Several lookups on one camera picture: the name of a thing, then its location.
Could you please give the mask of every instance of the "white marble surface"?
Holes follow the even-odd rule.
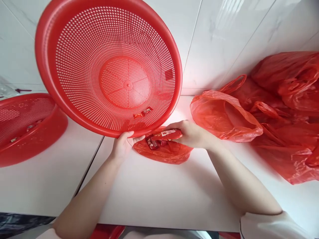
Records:
[[[242,73],[249,73],[268,55],[282,51],[319,50],[319,41],[309,42],[318,31],[319,1],[276,0],[217,88]]]
[[[183,88],[216,88],[274,0],[203,0]]]
[[[34,55],[34,37],[49,0],[0,0],[0,75],[12,84],[30,84],[38,91],[42,81]],[[185,67],[201,0],[145,0],[163,19],[177,44]]]
[[[193,97],[182,96],[164,125],[191,120]],[[262,160],[248,143],[223,141],[278,200],[293,220],[319,238],[319,181],[291,185]],[[81,188],[111,152],[105,137]],[[194,149],[188,161],[170,165],[132,151],[120,168],[100,223],[211,231],[239,231],[239,215],[224,194],[208,154]]]
[[[318,31],[316,0],[203,0],[183,91],[219,89],[274,53],[318,50]]]
[[[34,40],[0,0],[0,76],[12,84],[40,84]]]
[[[69,119],[48,149],[0,168],[0,212],[59,216],[76,193],[103,136]]]

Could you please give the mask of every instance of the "wall tile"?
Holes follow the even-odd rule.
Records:
[[[277,0],[217,88],[249,73],[268,55],[318,49],[318,30],[319,1]]]
[[[273,3],[273,0],[203,0],[183,88],[216,88]]]
[[[34,40],[2,1],[0,22],[0,76],[12,84],[42,84]]]
[[[50,0],[3,0],[34,39],[38,21]]]
[[[3,0],[34,38],[38,21],[50,0]],[[145,0],[163,19],[177,44],[183,69],[192,40],[201,0]]]

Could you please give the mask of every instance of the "red plastic bag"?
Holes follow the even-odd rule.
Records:
[[[151,134],[158,134],[162,132],[165,127],[161,126],[154,130],[152,133],[146,135],[148,137]],[[187,161],[193,148],[190,148],[184,144],[176,143],[173,141],[167,141],[166,146],[159,147],[156,150],[151,150],[146,140],[141,140],[133,145],[133,148],[141,155],[169,164],[181,164]]]
[[[247,75],[238,76],[219,91],[237,98],[246,111],[250,111],[256,101],[267,102],[274,109],[287,109],[279,97],[261,88]]]
[[[319,113],[319,52],[268,56],[254,67],[250,76],[264,89],[281,96],[288,107]]]
[[[252,146],[257,153],[291,184],[319,180],[319,124],[297,123],[280,128],[262,123],[263,135]]]
[[[220,139],[250,142],[263,133],[262,126],[236,98],[218,91],[195,96],[190,111],[196,124]]]
[[[261,88],[246,75],[240,75],[219,91],[237,98],[240,105],[250,112],[259,123],[282,125],[309,120],[307,112],[288,108],[279,97]]]

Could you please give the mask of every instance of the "red plastic basket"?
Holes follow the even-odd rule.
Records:
[[[142,0],[53,0],[40,18],[35,50],[56,103],[102,135],[147,134],[167,120],[180,96],[177,46]],[[134,118],[148,107],[145,117]]]
[[[0,101],[0,167],[25,161],[50,147],[67,128],[67,116],[49,94]]]

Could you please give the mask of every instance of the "candy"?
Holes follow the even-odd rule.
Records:
[[[151,112],[153,109],[151,107],[147,107],[146,110],[143,110],[141,113],[137,113],[134,115],[134,118],[140,118],[145,117],[149,112]]]
[[[152,140],[172,140],[172,139],[178,139],[182,137],[183,134],[179,129],[170,129],[163,131],[159,134],[155,134],[152,137]]]
[[[134,118],[135,118],[135,119],[136,119],[136,118],[140,118],[140,117],[143,117],[142,113],[138,113],[138,114],[135,114],[135,115],[134,115]]]
[[[148,114],[149,112],[151,112],[153,109],[151,107],[148,107],[146,110],[144,110],[142,112],[142,114],[145,116],[146,114]]]
[[[159,140],[159,146],[160,147],[165,147],[167,145],[167,141],[166,140]]]
[[[146,142],[151,150],[156,150],[159,148],[159,145],[155,140],[152,140],[152,136],[153,136],[153,134],[146,137],[145,140],[146,140]]]

